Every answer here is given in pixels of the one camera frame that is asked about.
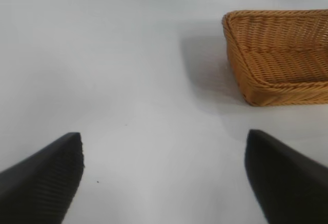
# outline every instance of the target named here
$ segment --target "basket side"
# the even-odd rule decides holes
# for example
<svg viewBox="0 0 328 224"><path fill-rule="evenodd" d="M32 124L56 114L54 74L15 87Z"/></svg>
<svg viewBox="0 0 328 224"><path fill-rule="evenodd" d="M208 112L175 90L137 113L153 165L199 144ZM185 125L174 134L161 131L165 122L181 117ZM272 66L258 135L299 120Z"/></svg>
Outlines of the basket side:
<svg viewBox="0 0 328 224"><path fill-rule="evenodd" d="M228 59L244 99L253 106L328 103L328 82L272 84L253 74L243 54L243 51L249 49L249 45L243 45L243 41L236 37L239 37L241 33L239 32L238 17L252 17L257 14L268 17L300 16L303 19L308 16L311 20L313 20L313 16L319 16L322 20L328 16L328 11L237 11L230 12L223 17L222 24L227 40ZM320 36L320 41L316 41L318 43L316 47L321 48L325 45L325 37L328 33L319 32L316 35Z"/></svg>
<svg viewBox="0 0 328 224"><path fill-rule="evenodd" d="M328 10L235 11L229 24L243 49L312 50L328 46Z"/></svg>
<svg viewBox="0 0 328 224"><path fill-rule="evenodd" d="M242 93L244 99L251 105L257 106L253 102L254 93L256 91L257 83L252 80L248 67L243 60L241 50L238 47L237 41L234 39L230 25L228 23L230 14L226 14L222 19L223 32L227 40L227 56L230 62L231 68L234 72L235 79L237 81L240 92Z"/></svg>

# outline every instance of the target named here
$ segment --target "brown wicker basket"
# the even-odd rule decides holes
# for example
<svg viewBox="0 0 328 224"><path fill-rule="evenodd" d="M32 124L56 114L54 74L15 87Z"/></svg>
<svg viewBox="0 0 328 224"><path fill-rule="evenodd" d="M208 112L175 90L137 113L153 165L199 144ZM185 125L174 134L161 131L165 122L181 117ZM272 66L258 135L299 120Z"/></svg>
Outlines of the brown wicker basket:
<svg viewBox="0 0 328 224"><path fill-rule="evenodd" d="M328 103L328 10L234 11L222 24L249 104Z"/></svg>

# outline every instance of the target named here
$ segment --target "white tabletop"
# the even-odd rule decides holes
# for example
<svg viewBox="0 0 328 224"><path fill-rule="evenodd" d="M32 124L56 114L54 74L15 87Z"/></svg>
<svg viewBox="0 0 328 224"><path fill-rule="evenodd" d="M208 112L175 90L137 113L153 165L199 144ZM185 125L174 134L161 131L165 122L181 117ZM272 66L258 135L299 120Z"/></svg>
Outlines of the white tabletop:
<svg viewBox="0 0 328 224"><path fill-rule="evenodd" d="M248 129L328 165L328 106L248 106L220 20L327 5L0 0L0 170L78 131L86 168L65 224L266 223L243 166Z"/></svg>

